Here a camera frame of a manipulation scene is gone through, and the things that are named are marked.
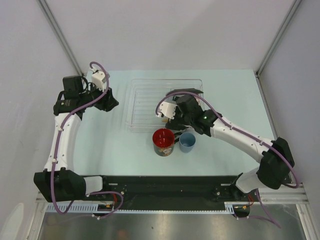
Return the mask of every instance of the white wire rack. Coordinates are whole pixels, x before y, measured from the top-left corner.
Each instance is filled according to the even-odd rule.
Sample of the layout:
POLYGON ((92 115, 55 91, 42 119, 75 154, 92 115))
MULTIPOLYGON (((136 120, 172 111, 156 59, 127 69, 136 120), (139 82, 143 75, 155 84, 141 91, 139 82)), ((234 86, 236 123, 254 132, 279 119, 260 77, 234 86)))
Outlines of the white wire rack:
POLYGON ((166 123, 163 122, 163 118, 156 117, 155 114, 159 101, 172 90, 191 88, 202 91, 202 81, 200 79, 133 79, 127 91, 129 101, 126 124, 133 132, 152 132, 163 128, 166 123))

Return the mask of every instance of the metal frame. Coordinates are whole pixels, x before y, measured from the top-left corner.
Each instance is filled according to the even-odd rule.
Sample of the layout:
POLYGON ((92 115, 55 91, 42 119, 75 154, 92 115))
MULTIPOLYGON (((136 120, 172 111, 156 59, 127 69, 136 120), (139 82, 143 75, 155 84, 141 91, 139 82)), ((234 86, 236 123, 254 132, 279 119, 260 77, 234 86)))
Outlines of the metal frame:
MULTIPOLYGON (((57 39, 61 43, 61 47, 65 51, 67 57, 71 61, 75 71, 82 75, 81 68, 65 38, 63 35, 61 28, 59 27, 52 11, 50 10, 50 7, 46 0, 37 0, 39 3, 40 8, 42 9, 46 19, 48 20, 53 32, 55 33, 57 39)), ((297 12, 299 6, 301 5, 302 0, 295 0, 293 4, 291 5, 291 8, 287 15, 285 16, 274 40, 272 41, 270 48, 268 49, 267 53, 265 54, 263 60, 261 61, 261 64, 259 68, 257 69, 257 72, 255 74, 257 85, 262 97, 262 101, 267 113, 267 117, 269 119, 272 133, 274 137, 278 137, 277 129, 275 127, 275 123, 273 121, 268 101, 266 99, 263 87, 260 82, 260 75, 262 71, 264 70, 266 64, 270 60, 271 56, 273 55, 274 51, 277 48, 278 43, 280 42, 282 36, 284 35, 286 29, 288 28, 290 22, 292 21, 295 13, 297 12)), ((317 230, 315 224, 314 224, 314 217, 311 210, 311 207, 308 202, 307 195, 305 193, 305 190, 303 188, 303 185, 297 189, 287 188, 287 187, 281 187, 279 190, 272 190, 270 188, 260 188, 259 189, 261 200, 264 204, 296 204, 298 214, 300 216, 301 224, 303 226, 303 230, 306 236, 307 240, 318 240, 320 239, 319 231, 317 230)), ((83 205, 83 204, 98 204, 101 203, 99 201, 75 201, 77 205, 83 205)), ((43 198, 41 194, 38 195, 36 199, 36 208, 35 208, 35 214, 33 217, 33 221, 30 225, 30 230, 27 235, 28 240, 36 240, 39 236, 41 225, 44 219, 45 215, 45 209, 47 209, 48 203, 43 198)), ((247 202, 226 202, 225 206, 230 206, 231 204, 247 204, 247 202)), ((135 210, 122 210, 119 211, 119 213, 184 213, 184 211, 135 211, 135 210)), ((201 214, 203 211, 194 211, 195 214, 201 214)))

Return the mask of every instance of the mug handle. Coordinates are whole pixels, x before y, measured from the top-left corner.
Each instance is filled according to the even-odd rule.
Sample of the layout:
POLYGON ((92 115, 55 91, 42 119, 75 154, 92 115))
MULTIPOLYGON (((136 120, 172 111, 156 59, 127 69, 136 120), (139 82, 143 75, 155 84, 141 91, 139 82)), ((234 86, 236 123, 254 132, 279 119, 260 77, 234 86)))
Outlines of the mug handle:
POLYGON ((179 142, 179 138, 180 138, 180 135, 182 134, 183 132, 176 132, 174 134, 174 143, 176 144, 177 142, 179 142))

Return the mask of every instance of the reflective metal floor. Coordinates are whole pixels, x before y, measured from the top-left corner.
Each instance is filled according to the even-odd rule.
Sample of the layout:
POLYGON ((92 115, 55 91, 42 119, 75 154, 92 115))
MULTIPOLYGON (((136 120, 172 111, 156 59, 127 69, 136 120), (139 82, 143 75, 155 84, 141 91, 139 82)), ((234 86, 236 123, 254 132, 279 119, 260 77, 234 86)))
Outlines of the reflective metal floor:
MULTIPOLYGON (((39 240, 304 240, 295 205, 267 207, 282 226, 231 215, 119 213, 107 219, 46 213, 39 240)), ((259 205, 251 215, 265 216, 259 205)))

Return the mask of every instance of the white wall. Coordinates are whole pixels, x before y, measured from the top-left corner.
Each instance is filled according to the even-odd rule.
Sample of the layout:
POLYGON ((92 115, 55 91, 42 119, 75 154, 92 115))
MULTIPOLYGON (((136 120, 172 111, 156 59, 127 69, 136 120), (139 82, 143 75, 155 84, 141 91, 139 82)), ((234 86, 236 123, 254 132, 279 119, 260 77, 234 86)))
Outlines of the white wall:
POLYGON ((262 72, 276 129, 291 146, 296 171, 320 222, 320 1, 303 1, 262 72))
POLYGON ((0 33, 0 231, 23 203, 21 239, 37 196, 33 176, 50 151, 62 77, 75 72, 35 0, 3 1, 0 33))
POLYGON ((82 70, 256 70, 292 2, 48 0, 82 70))

